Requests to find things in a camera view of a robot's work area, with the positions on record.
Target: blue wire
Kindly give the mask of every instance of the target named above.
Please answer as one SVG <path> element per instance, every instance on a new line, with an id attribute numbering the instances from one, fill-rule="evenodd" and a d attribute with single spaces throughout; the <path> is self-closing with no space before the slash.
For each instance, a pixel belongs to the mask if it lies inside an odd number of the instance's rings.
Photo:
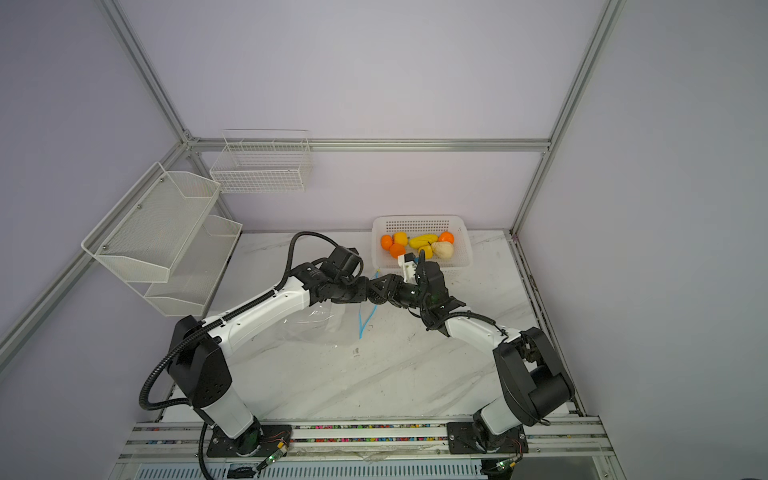
<path id="1" fill-rule="evenodd" d="M 379 271 L 377 270 L 376 274 L 373 276 L 373 278 L 376 278 L 378 276 L 379 276 Z M 358 308 L 358 310 L 357 310 L 357 323 L 358 323 L 358 325 L 360 327 L 360 339 L 361 340 L 362 340 L 362 332 L 365 331 L 366 327 L 368 326 L 368 322 L 371 321 L 371 319 L 373 318 L 373 314 L 376 313 L 376 307 L 377 306 L 378 305 L 374 305 L 373 306 L 373 311 L 371 312 L 370 315 L 368 315 L 368 319 L 366 320 L 366 322 L 363 323 L 362 322 L 362 314 L 361 314 L 361 312 L 362 312 L 362 303 L 360 303 L 360 308 Z"/>

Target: aluminum frame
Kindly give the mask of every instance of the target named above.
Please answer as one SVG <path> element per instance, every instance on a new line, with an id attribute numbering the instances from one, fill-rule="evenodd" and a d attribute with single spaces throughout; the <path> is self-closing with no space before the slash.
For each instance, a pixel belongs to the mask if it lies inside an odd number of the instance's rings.
<path id="1" fill-rule="evenodd" d="M 120 43 L 129 61 L 135 67 L 137 74 L 140 76 L 142 83 L 144 83 L 153 101 L 160 109 L 165 121 L 169 124 L 171 130 L 178 138 L 178 143 L 165 155 L 161 163 L 164 167 L 171 168 L 186 154 L 186 158 L 192 163 L 197 173 L 210 178 L 210 174 L 202 161 L 201 153 L 206 151 L 220 151 L 221 148 L 223 148 L 223 140 L 195 138 L 195 136 L 186 129 L 173 102 L 164 90 L 148 55 L 142 48 L 138 37 L 120 6 L 119 1 L 94 1 L 107 19 L 118 43 Z M 510 229 L 511 236 L 508 238 L 508 242 L 511 251 L 513 252 L 518 272 L 523 279 L 523 284 L 531 300 L 531 306 L 539 319 L 540 325 L 547 332 L 554 347 L 563 359 L 564 357 L 562 356 L 557 336 L 549 322 L 538 288 L 535 285 L 530 268 L 525 260 L 522 246 L 517 238 L 517 233 L 522 228 L 525 218 L 531 209 L 531 205 L 541 188 L 545 175 L 551 167 L 559 144 L 561 143 L 561 139 L 564 137 L 568 125 L 574 116 L 578 102 L 581 100 L 581 96 L 583 95 L 591 73 L 594 70 L 594 66 L 598 61 L 599 54 L 613 30 L 617 18 L 621 13 L 621 9 L 624 6 L 624 2 L 625 0 L 606 1 L 598 25 L 584 54 L 584 58 L 580 63 L 578 73 L 574 77 L 571 88 L 549 139 L 315 139 L 310 141 L 310 147 L 313 151 L 541 152 L 541 159 L 535 174 L 528 186 L 525 198 L 518 209 L 515 222 Z M 132 205 L 133 200 L 142 195 L 143 190 L 145 190 L 153 180 L 154 179 L 142 177 L 110 211 L 109 215 L 118 218 L 121 214 L 124 214 L 125 208 Z M 217 206 L 223 217 L 233 220 L 233 216 L 223 199 L 220 198 L 218 200 Z M 48 288 L 40 294 L 29 308 L 27 308 L 15 325 L 5 333 L 2 340 L 0 340 L 0 381 L 5 378 L 15 358 L 24 349 L 24 346 L 32 335 L 34 335 L 53 309 L 81 278 L 92 262 L 93 259 L 81 250 L 80 253 L 76 255 L 55 277 Z M 578 393 L 574 400 L 578 409 L 583 412 L 583 405 L 578 398 Z M 610 456 L 609 460 L 604 459 L 601 465 L 604 466 L 603 471 L 606 471 L 604 474 L 606 478 L 609 475 L 613 475 L 618 480 L 623 480 L 623 474 L 618 476 L 618 474 L 615 473 L 616 471 L 621 472 L 621 467 L 618 466 L 615 455 Z"/>
<path id="2" fill-rule="evenodd" d="M 160 163 L 163 168 L 170 168 L 186 153 L 186 146 L 178 143 L 165 154 Z M 92 235 L 89 236 L 91 239 L 89 247 L 97 246 L 104 240 L 111 232 L 111 226 L 114 225 L 114 222 L 127 214 L 131 206 L 144 195 L 158 176 L 159 174 L 149 174 L 147 172 L 131 187 L 104 218 L 109 221 L 105 221 L 102 228 L 94 230 Z M 70 260 L 48 288 L 35 299 L 32 305 L 16 320 L 11 329 L 6 332 L 5 336 L 0 340 L 0 381 L 8 375 L 10 366 L 24 349 L 32 335 L 35 334 L 40 325 L 48 318 L 53 309 L 61 302 L 94 261 L 93 257 L 86 253 L 85 250 L 78 248 L 78 254 Z"/>
<path id="3" fill-rule="evenodd" d="M 546 138 L 315 138 L 309 139 L 312 151 L 528 151 L 546 152 Z M 196 152 L 221 152 L 223 139 L 205 138 L 190 142 Z"/>
<path id="4" fill-rule="evenodd" d="M 528 437 L 531 457 L 615 457 L 613 445 L 605 432 L 599 417 L 564 416 L 549 417 L 550 426 L 533 425 L 525 427 Z M 289 423 L 297 426 L 311 427 L 315 425 L 344 424 L 344 425 L 387 425 L 403 423 L 445 424 L 447 422 L 471 422 L 471 417 L 450 417 L 445 419 L 369 419 L 364 421 L 292 421 L 292 422 L 262 422 Z M 197 440 L 200 437 L 202 422 L 179 423 L 137 423 L 128 437 L 125 446 L 117 460 L 117 465 L 165 462 L 195 462 L 197 463 Z M 289 460 L 365 460 L 365 459 L 398 459 L 411 460 L 419 458 L 444 458 L 449 453 L 446 440 L 423 440 L 417 442 L 322 442 L 323 439 L 345 438 L 343 432 L 349 430 L 355 438 L 386 438 L 404 435 L 402 429 L 365 428 L 365 429 L 294 429 L 294 439 L 313 439 L 314 442 L 294 443 L 286 457 Z M 407 436 L 446 437 L 445 426 L 406 429 Z M 206 442 L 210 441 L 211 430 L 206 434 Z M 498 458 L 500 454 L 471 454 L 450 455 L 451 458 Z M 260 462 L 258 458 L 216 458 L 212 462 Z"/>
<path id="5" fill-rule="evenodd" d="M 592 35 L 589 46 L 587 46 L 587 51 L 584 53 L 584 58 L 581 60 L 576 77 L 571 84 L 571 89 L 568 91 L 565 103 L 563 103 L 558 119 L 552 128 L 552 135 L 549 138 L 549 149 L 541 154 L 541 159 L 538 162 L 534 176 L 531 179 L 531 183 L 528 185 L 528 190 L 525 192 L 525 197 L 515 216 L 515 222 L 512 224 L 510 230 L 512 235 L 520 233 L 525 218 L 531 210 L 533 200 L 535 200 L 541 185 L 544 183 L 544 177 L 552 166 L 552 161 L 562 142 L 565 131 L 568 129 L 571 119 L 573 119 L 578 102 L 584 94 L 584 90 L 592 76 L 594 67 L 600 58 L 600 53 L 602 52 L 608 37 L 611 36 L 611 33 L 614 30 L 614 26 L 616 25 L 616 21 L 618 20 L 625 2 L 626 0 L 607 0 L 603 7 L 598 26 Z"/>

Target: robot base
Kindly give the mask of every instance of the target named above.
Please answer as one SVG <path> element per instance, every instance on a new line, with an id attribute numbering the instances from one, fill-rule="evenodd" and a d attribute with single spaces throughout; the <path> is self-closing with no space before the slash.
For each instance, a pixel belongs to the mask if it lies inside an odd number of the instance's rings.
<path id="1" fill-rule="evenodd" d="M 448 449 L 452 454 L 466 453 L 528 453 L 528 439 L 525 438 L 523 425 L 512 427 L 497 440 L 499 447 L 493 452 L 486 452 L 479 443 L 472 422 L 451 422 L 448 429 Z"/>
<path id="2" fill-rule="evenodd" d="M 293 427 L 291 425 L 261 425 L 261 431 L 259 445 L 250 457 L 265 458 L 272 455 L 277 451 L 277 444 L 280 443 L 280 440 L 289 445 Z M 237 457 L 236 450 L 234 440 L 224 435 L 220 429 L 214 429 L 214 434 L 210 437 L 208 444 L 208 457 Z"/>

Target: plastic fruit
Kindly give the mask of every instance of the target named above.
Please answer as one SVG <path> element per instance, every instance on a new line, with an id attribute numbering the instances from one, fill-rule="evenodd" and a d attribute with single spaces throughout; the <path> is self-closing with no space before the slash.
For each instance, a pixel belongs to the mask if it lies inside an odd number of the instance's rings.
<path id="1" fill-rule="evenodd" d="M 384 250 L 389 250 L 393 243 L 394 241 L 392 241 L 392 237 L 390 235 L 385 235 L 382 237 L 382 248 Z"/>
<path id="2" fill-rule="evenodd" d="M 429 245 L 425 245 L 423 247 L 419 247 L 419 256 L 421 256 L 422 250 L 424 250 L 424 258 L 429 260 L 432 258 L 432 247 Z"/>
<path id="3" fill-rule="evenodd" d="M 419 237 L 412 238 L 411 241 L 408 242 L 408 245 L 410 245 L 411 248 L 418 249 L 420 247 L 429 245 L 436 241 L 437 241 L 437 235 L 421 235 Z"/>
<path id="4" fill-rule="evenodd" d="M 435 251 L 435 255 L 438 258 L 447 260 L 453 257 L 453 243 L 451 242 L 434 242 L 432 244 L 432 250 Z"/>
<path id="5" fill-rule="evenodd" d="M 437 239 L 438 242 L 451 242 L 453 243 L 453 233 L 451 232 L 443 232 L 440 234 L 440 237 Z"/>
<path id="6" fill-rule="evenodd" d="M 392 237 L 392 239 L 398 245 L 403 245 L 403 246 L 408 245 L 408 235 L 406 235 L 406 232 L 395 233 L 395 235 Z"/>
<path id="7" fill-rule="evenodd" d="M 392 258 L 397 258 L 401 255 L 406 254 L 406 248 L 403 245 L 400 245 L 399 243 L 393 243 L 392 246 L 389 248 L 389 254 L 392 255 Z"/>

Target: table surface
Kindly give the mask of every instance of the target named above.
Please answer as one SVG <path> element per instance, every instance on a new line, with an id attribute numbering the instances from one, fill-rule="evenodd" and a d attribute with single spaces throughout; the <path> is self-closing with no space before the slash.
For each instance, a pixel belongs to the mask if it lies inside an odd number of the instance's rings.
<path id="1" fill-rule="evenodd" d="M 244 233 L 210 307 L 223 312 L 273 286 L 285 269 L 292 233 Z M 356 247 L 373 276 L 370 232 L 327 235 Z M 450 293 L 474 311 L 516 329 L 537 326 L 528 296 L 500 230 L 469 232 L 474 264 L 448 280 Z M 305 237 L 294 265 L 326 257 L 331 246 Z M 305 310 L 278 322 L 230 359 L 233 384 L 259 419 L 415 419 L 466 417 L 501 395 L 492 358 L 457 339 L 425 331 L 406 310 L 347 305 L 343 315 Z M 177 390 L 174 397 L 182 396 Z M 174 407 L 164 422 L 196 422 L 191 409 Z"/>

